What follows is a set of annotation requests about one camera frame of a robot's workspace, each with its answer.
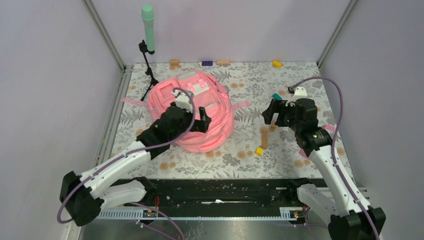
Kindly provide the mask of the pink student backpack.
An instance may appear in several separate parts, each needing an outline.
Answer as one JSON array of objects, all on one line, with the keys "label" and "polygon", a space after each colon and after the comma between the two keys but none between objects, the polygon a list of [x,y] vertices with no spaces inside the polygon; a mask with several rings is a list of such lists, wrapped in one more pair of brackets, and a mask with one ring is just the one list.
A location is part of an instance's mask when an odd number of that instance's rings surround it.
[{"label": "pink student backpack", "polygon": [[200,70],[159,82],[147,102],[130,98],[122,98],[122,102],[149,111],[153,123],[136,140],[152,157],[169,149],[172,143],[191,153],[218,148],[235,129],[235,111],[251,104],[233,104],[227,89],[213,75]]}]

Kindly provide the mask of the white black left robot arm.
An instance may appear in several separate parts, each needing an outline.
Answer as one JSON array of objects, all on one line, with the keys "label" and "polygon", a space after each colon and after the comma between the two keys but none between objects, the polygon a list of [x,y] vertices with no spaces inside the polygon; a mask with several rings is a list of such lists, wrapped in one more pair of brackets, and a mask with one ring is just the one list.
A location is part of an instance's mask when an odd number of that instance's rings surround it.
[{"label": "white black left robot arm", "polygon": [[211,121],[204,107],[199,107],[195,113],[172,102],[159,119],[119,154],[79,175],[71,171],[63,177],[57,221],[66,223],[61,218],[66,210],[70,215],[68,222],[81,227],[92,222],[105,209],[130,202],[140,202],[144,206],[152,204],[155,192],[151,185],[146,186],[142,180],[116,185],[116,181],[124,173],[167,151],[188,132],[206,133]]}]

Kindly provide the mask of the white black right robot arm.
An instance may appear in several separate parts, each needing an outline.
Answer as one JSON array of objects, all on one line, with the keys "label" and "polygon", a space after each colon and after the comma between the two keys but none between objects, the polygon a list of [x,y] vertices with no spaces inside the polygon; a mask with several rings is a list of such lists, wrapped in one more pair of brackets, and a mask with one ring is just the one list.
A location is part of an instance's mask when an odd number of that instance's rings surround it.
[{"label": "white black right robot arm", "polygon": [[287,191],[287,201],[293,206],[306,204],[327,224],[333,240],[378,240],[386,221],[384,211],[372,207],[362,195],[334,148],[331,134],[319,126],[318,108],[312,99],[294,102],[272,99],[262,113],[265,124],[276,125],[294,132],[297,145],[319,170],[328,190],[329,199],[314,184],[306,183]]}]

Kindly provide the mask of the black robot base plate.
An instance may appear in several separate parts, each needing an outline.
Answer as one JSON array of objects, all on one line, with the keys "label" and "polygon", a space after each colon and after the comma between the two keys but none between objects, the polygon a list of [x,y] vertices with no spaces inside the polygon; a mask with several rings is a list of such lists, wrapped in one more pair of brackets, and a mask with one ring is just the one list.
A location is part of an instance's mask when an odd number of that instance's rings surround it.
[{"label": "black robot base plate", "polygon": [[275,179],[142,179],[146,195],[140,204],[165,211],[207,213],[211,210],[242,213],[260,208],[303,208],[295,187],[314,184],[326,188],[322,178]]}]

